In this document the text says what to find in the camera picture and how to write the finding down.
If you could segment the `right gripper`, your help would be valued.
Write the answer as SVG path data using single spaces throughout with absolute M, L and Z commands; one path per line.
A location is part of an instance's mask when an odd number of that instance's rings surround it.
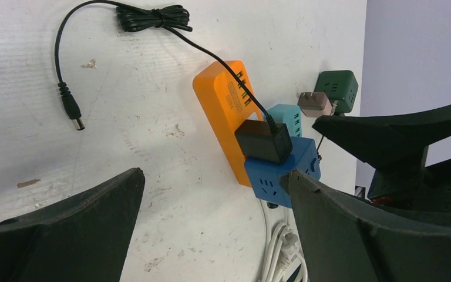
M 451 159 L 425 166 L 424 149 L 451 136 L 451 105 L 405 115 L 321 116 L 312 127 L 377 169 L 367 197 L 378 208 L 451 228 Z

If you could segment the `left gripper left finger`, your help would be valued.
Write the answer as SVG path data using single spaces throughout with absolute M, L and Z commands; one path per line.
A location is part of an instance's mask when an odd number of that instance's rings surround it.
M 0 281 L 119 281 L 144 185 L 132 168 L 0 222 Z

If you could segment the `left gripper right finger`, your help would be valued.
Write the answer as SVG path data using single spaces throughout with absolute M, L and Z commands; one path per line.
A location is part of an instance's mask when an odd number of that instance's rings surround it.
M 451 281 L 451 213 L 375 205 L 298 170 L 280 186 L 310 281 Z

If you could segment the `green cube plug adapter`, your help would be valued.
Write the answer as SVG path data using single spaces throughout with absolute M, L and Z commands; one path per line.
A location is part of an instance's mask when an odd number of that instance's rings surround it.
M 331 103 L 336 103 L 336 114 L 352 112 L 358 92 L 358 82 L 351 70 L 326 70 L 319 74 L 315 92 L 324 92 Z

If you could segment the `white charger plug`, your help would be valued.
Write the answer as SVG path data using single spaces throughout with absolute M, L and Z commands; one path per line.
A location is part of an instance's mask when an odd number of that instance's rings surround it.
M 309 118 L 332 116 L 336 104 L 331 103 L 325 92 L 301 92 L 298 99 L 301 112 Z

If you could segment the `teal power strip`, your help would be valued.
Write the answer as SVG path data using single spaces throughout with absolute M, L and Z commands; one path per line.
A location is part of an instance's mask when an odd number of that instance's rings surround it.
M 301 109 L 298 105 L 277 104 L 267 110 L 276 123 L 285 123 L 290 136 L 302 137 Z

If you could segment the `blue plug adapter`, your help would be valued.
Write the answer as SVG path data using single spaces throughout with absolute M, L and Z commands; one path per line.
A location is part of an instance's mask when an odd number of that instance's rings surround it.
M 291 208 L 291 198 L 281 187 L 280 180 L 293 170 L 300 170 L 313 178 L 321 178 L 317 146 L 314 139 L 292 137 L 293 149 L 286 161 L 276 164 L 248 157 L 244 167 L 258 199 Z

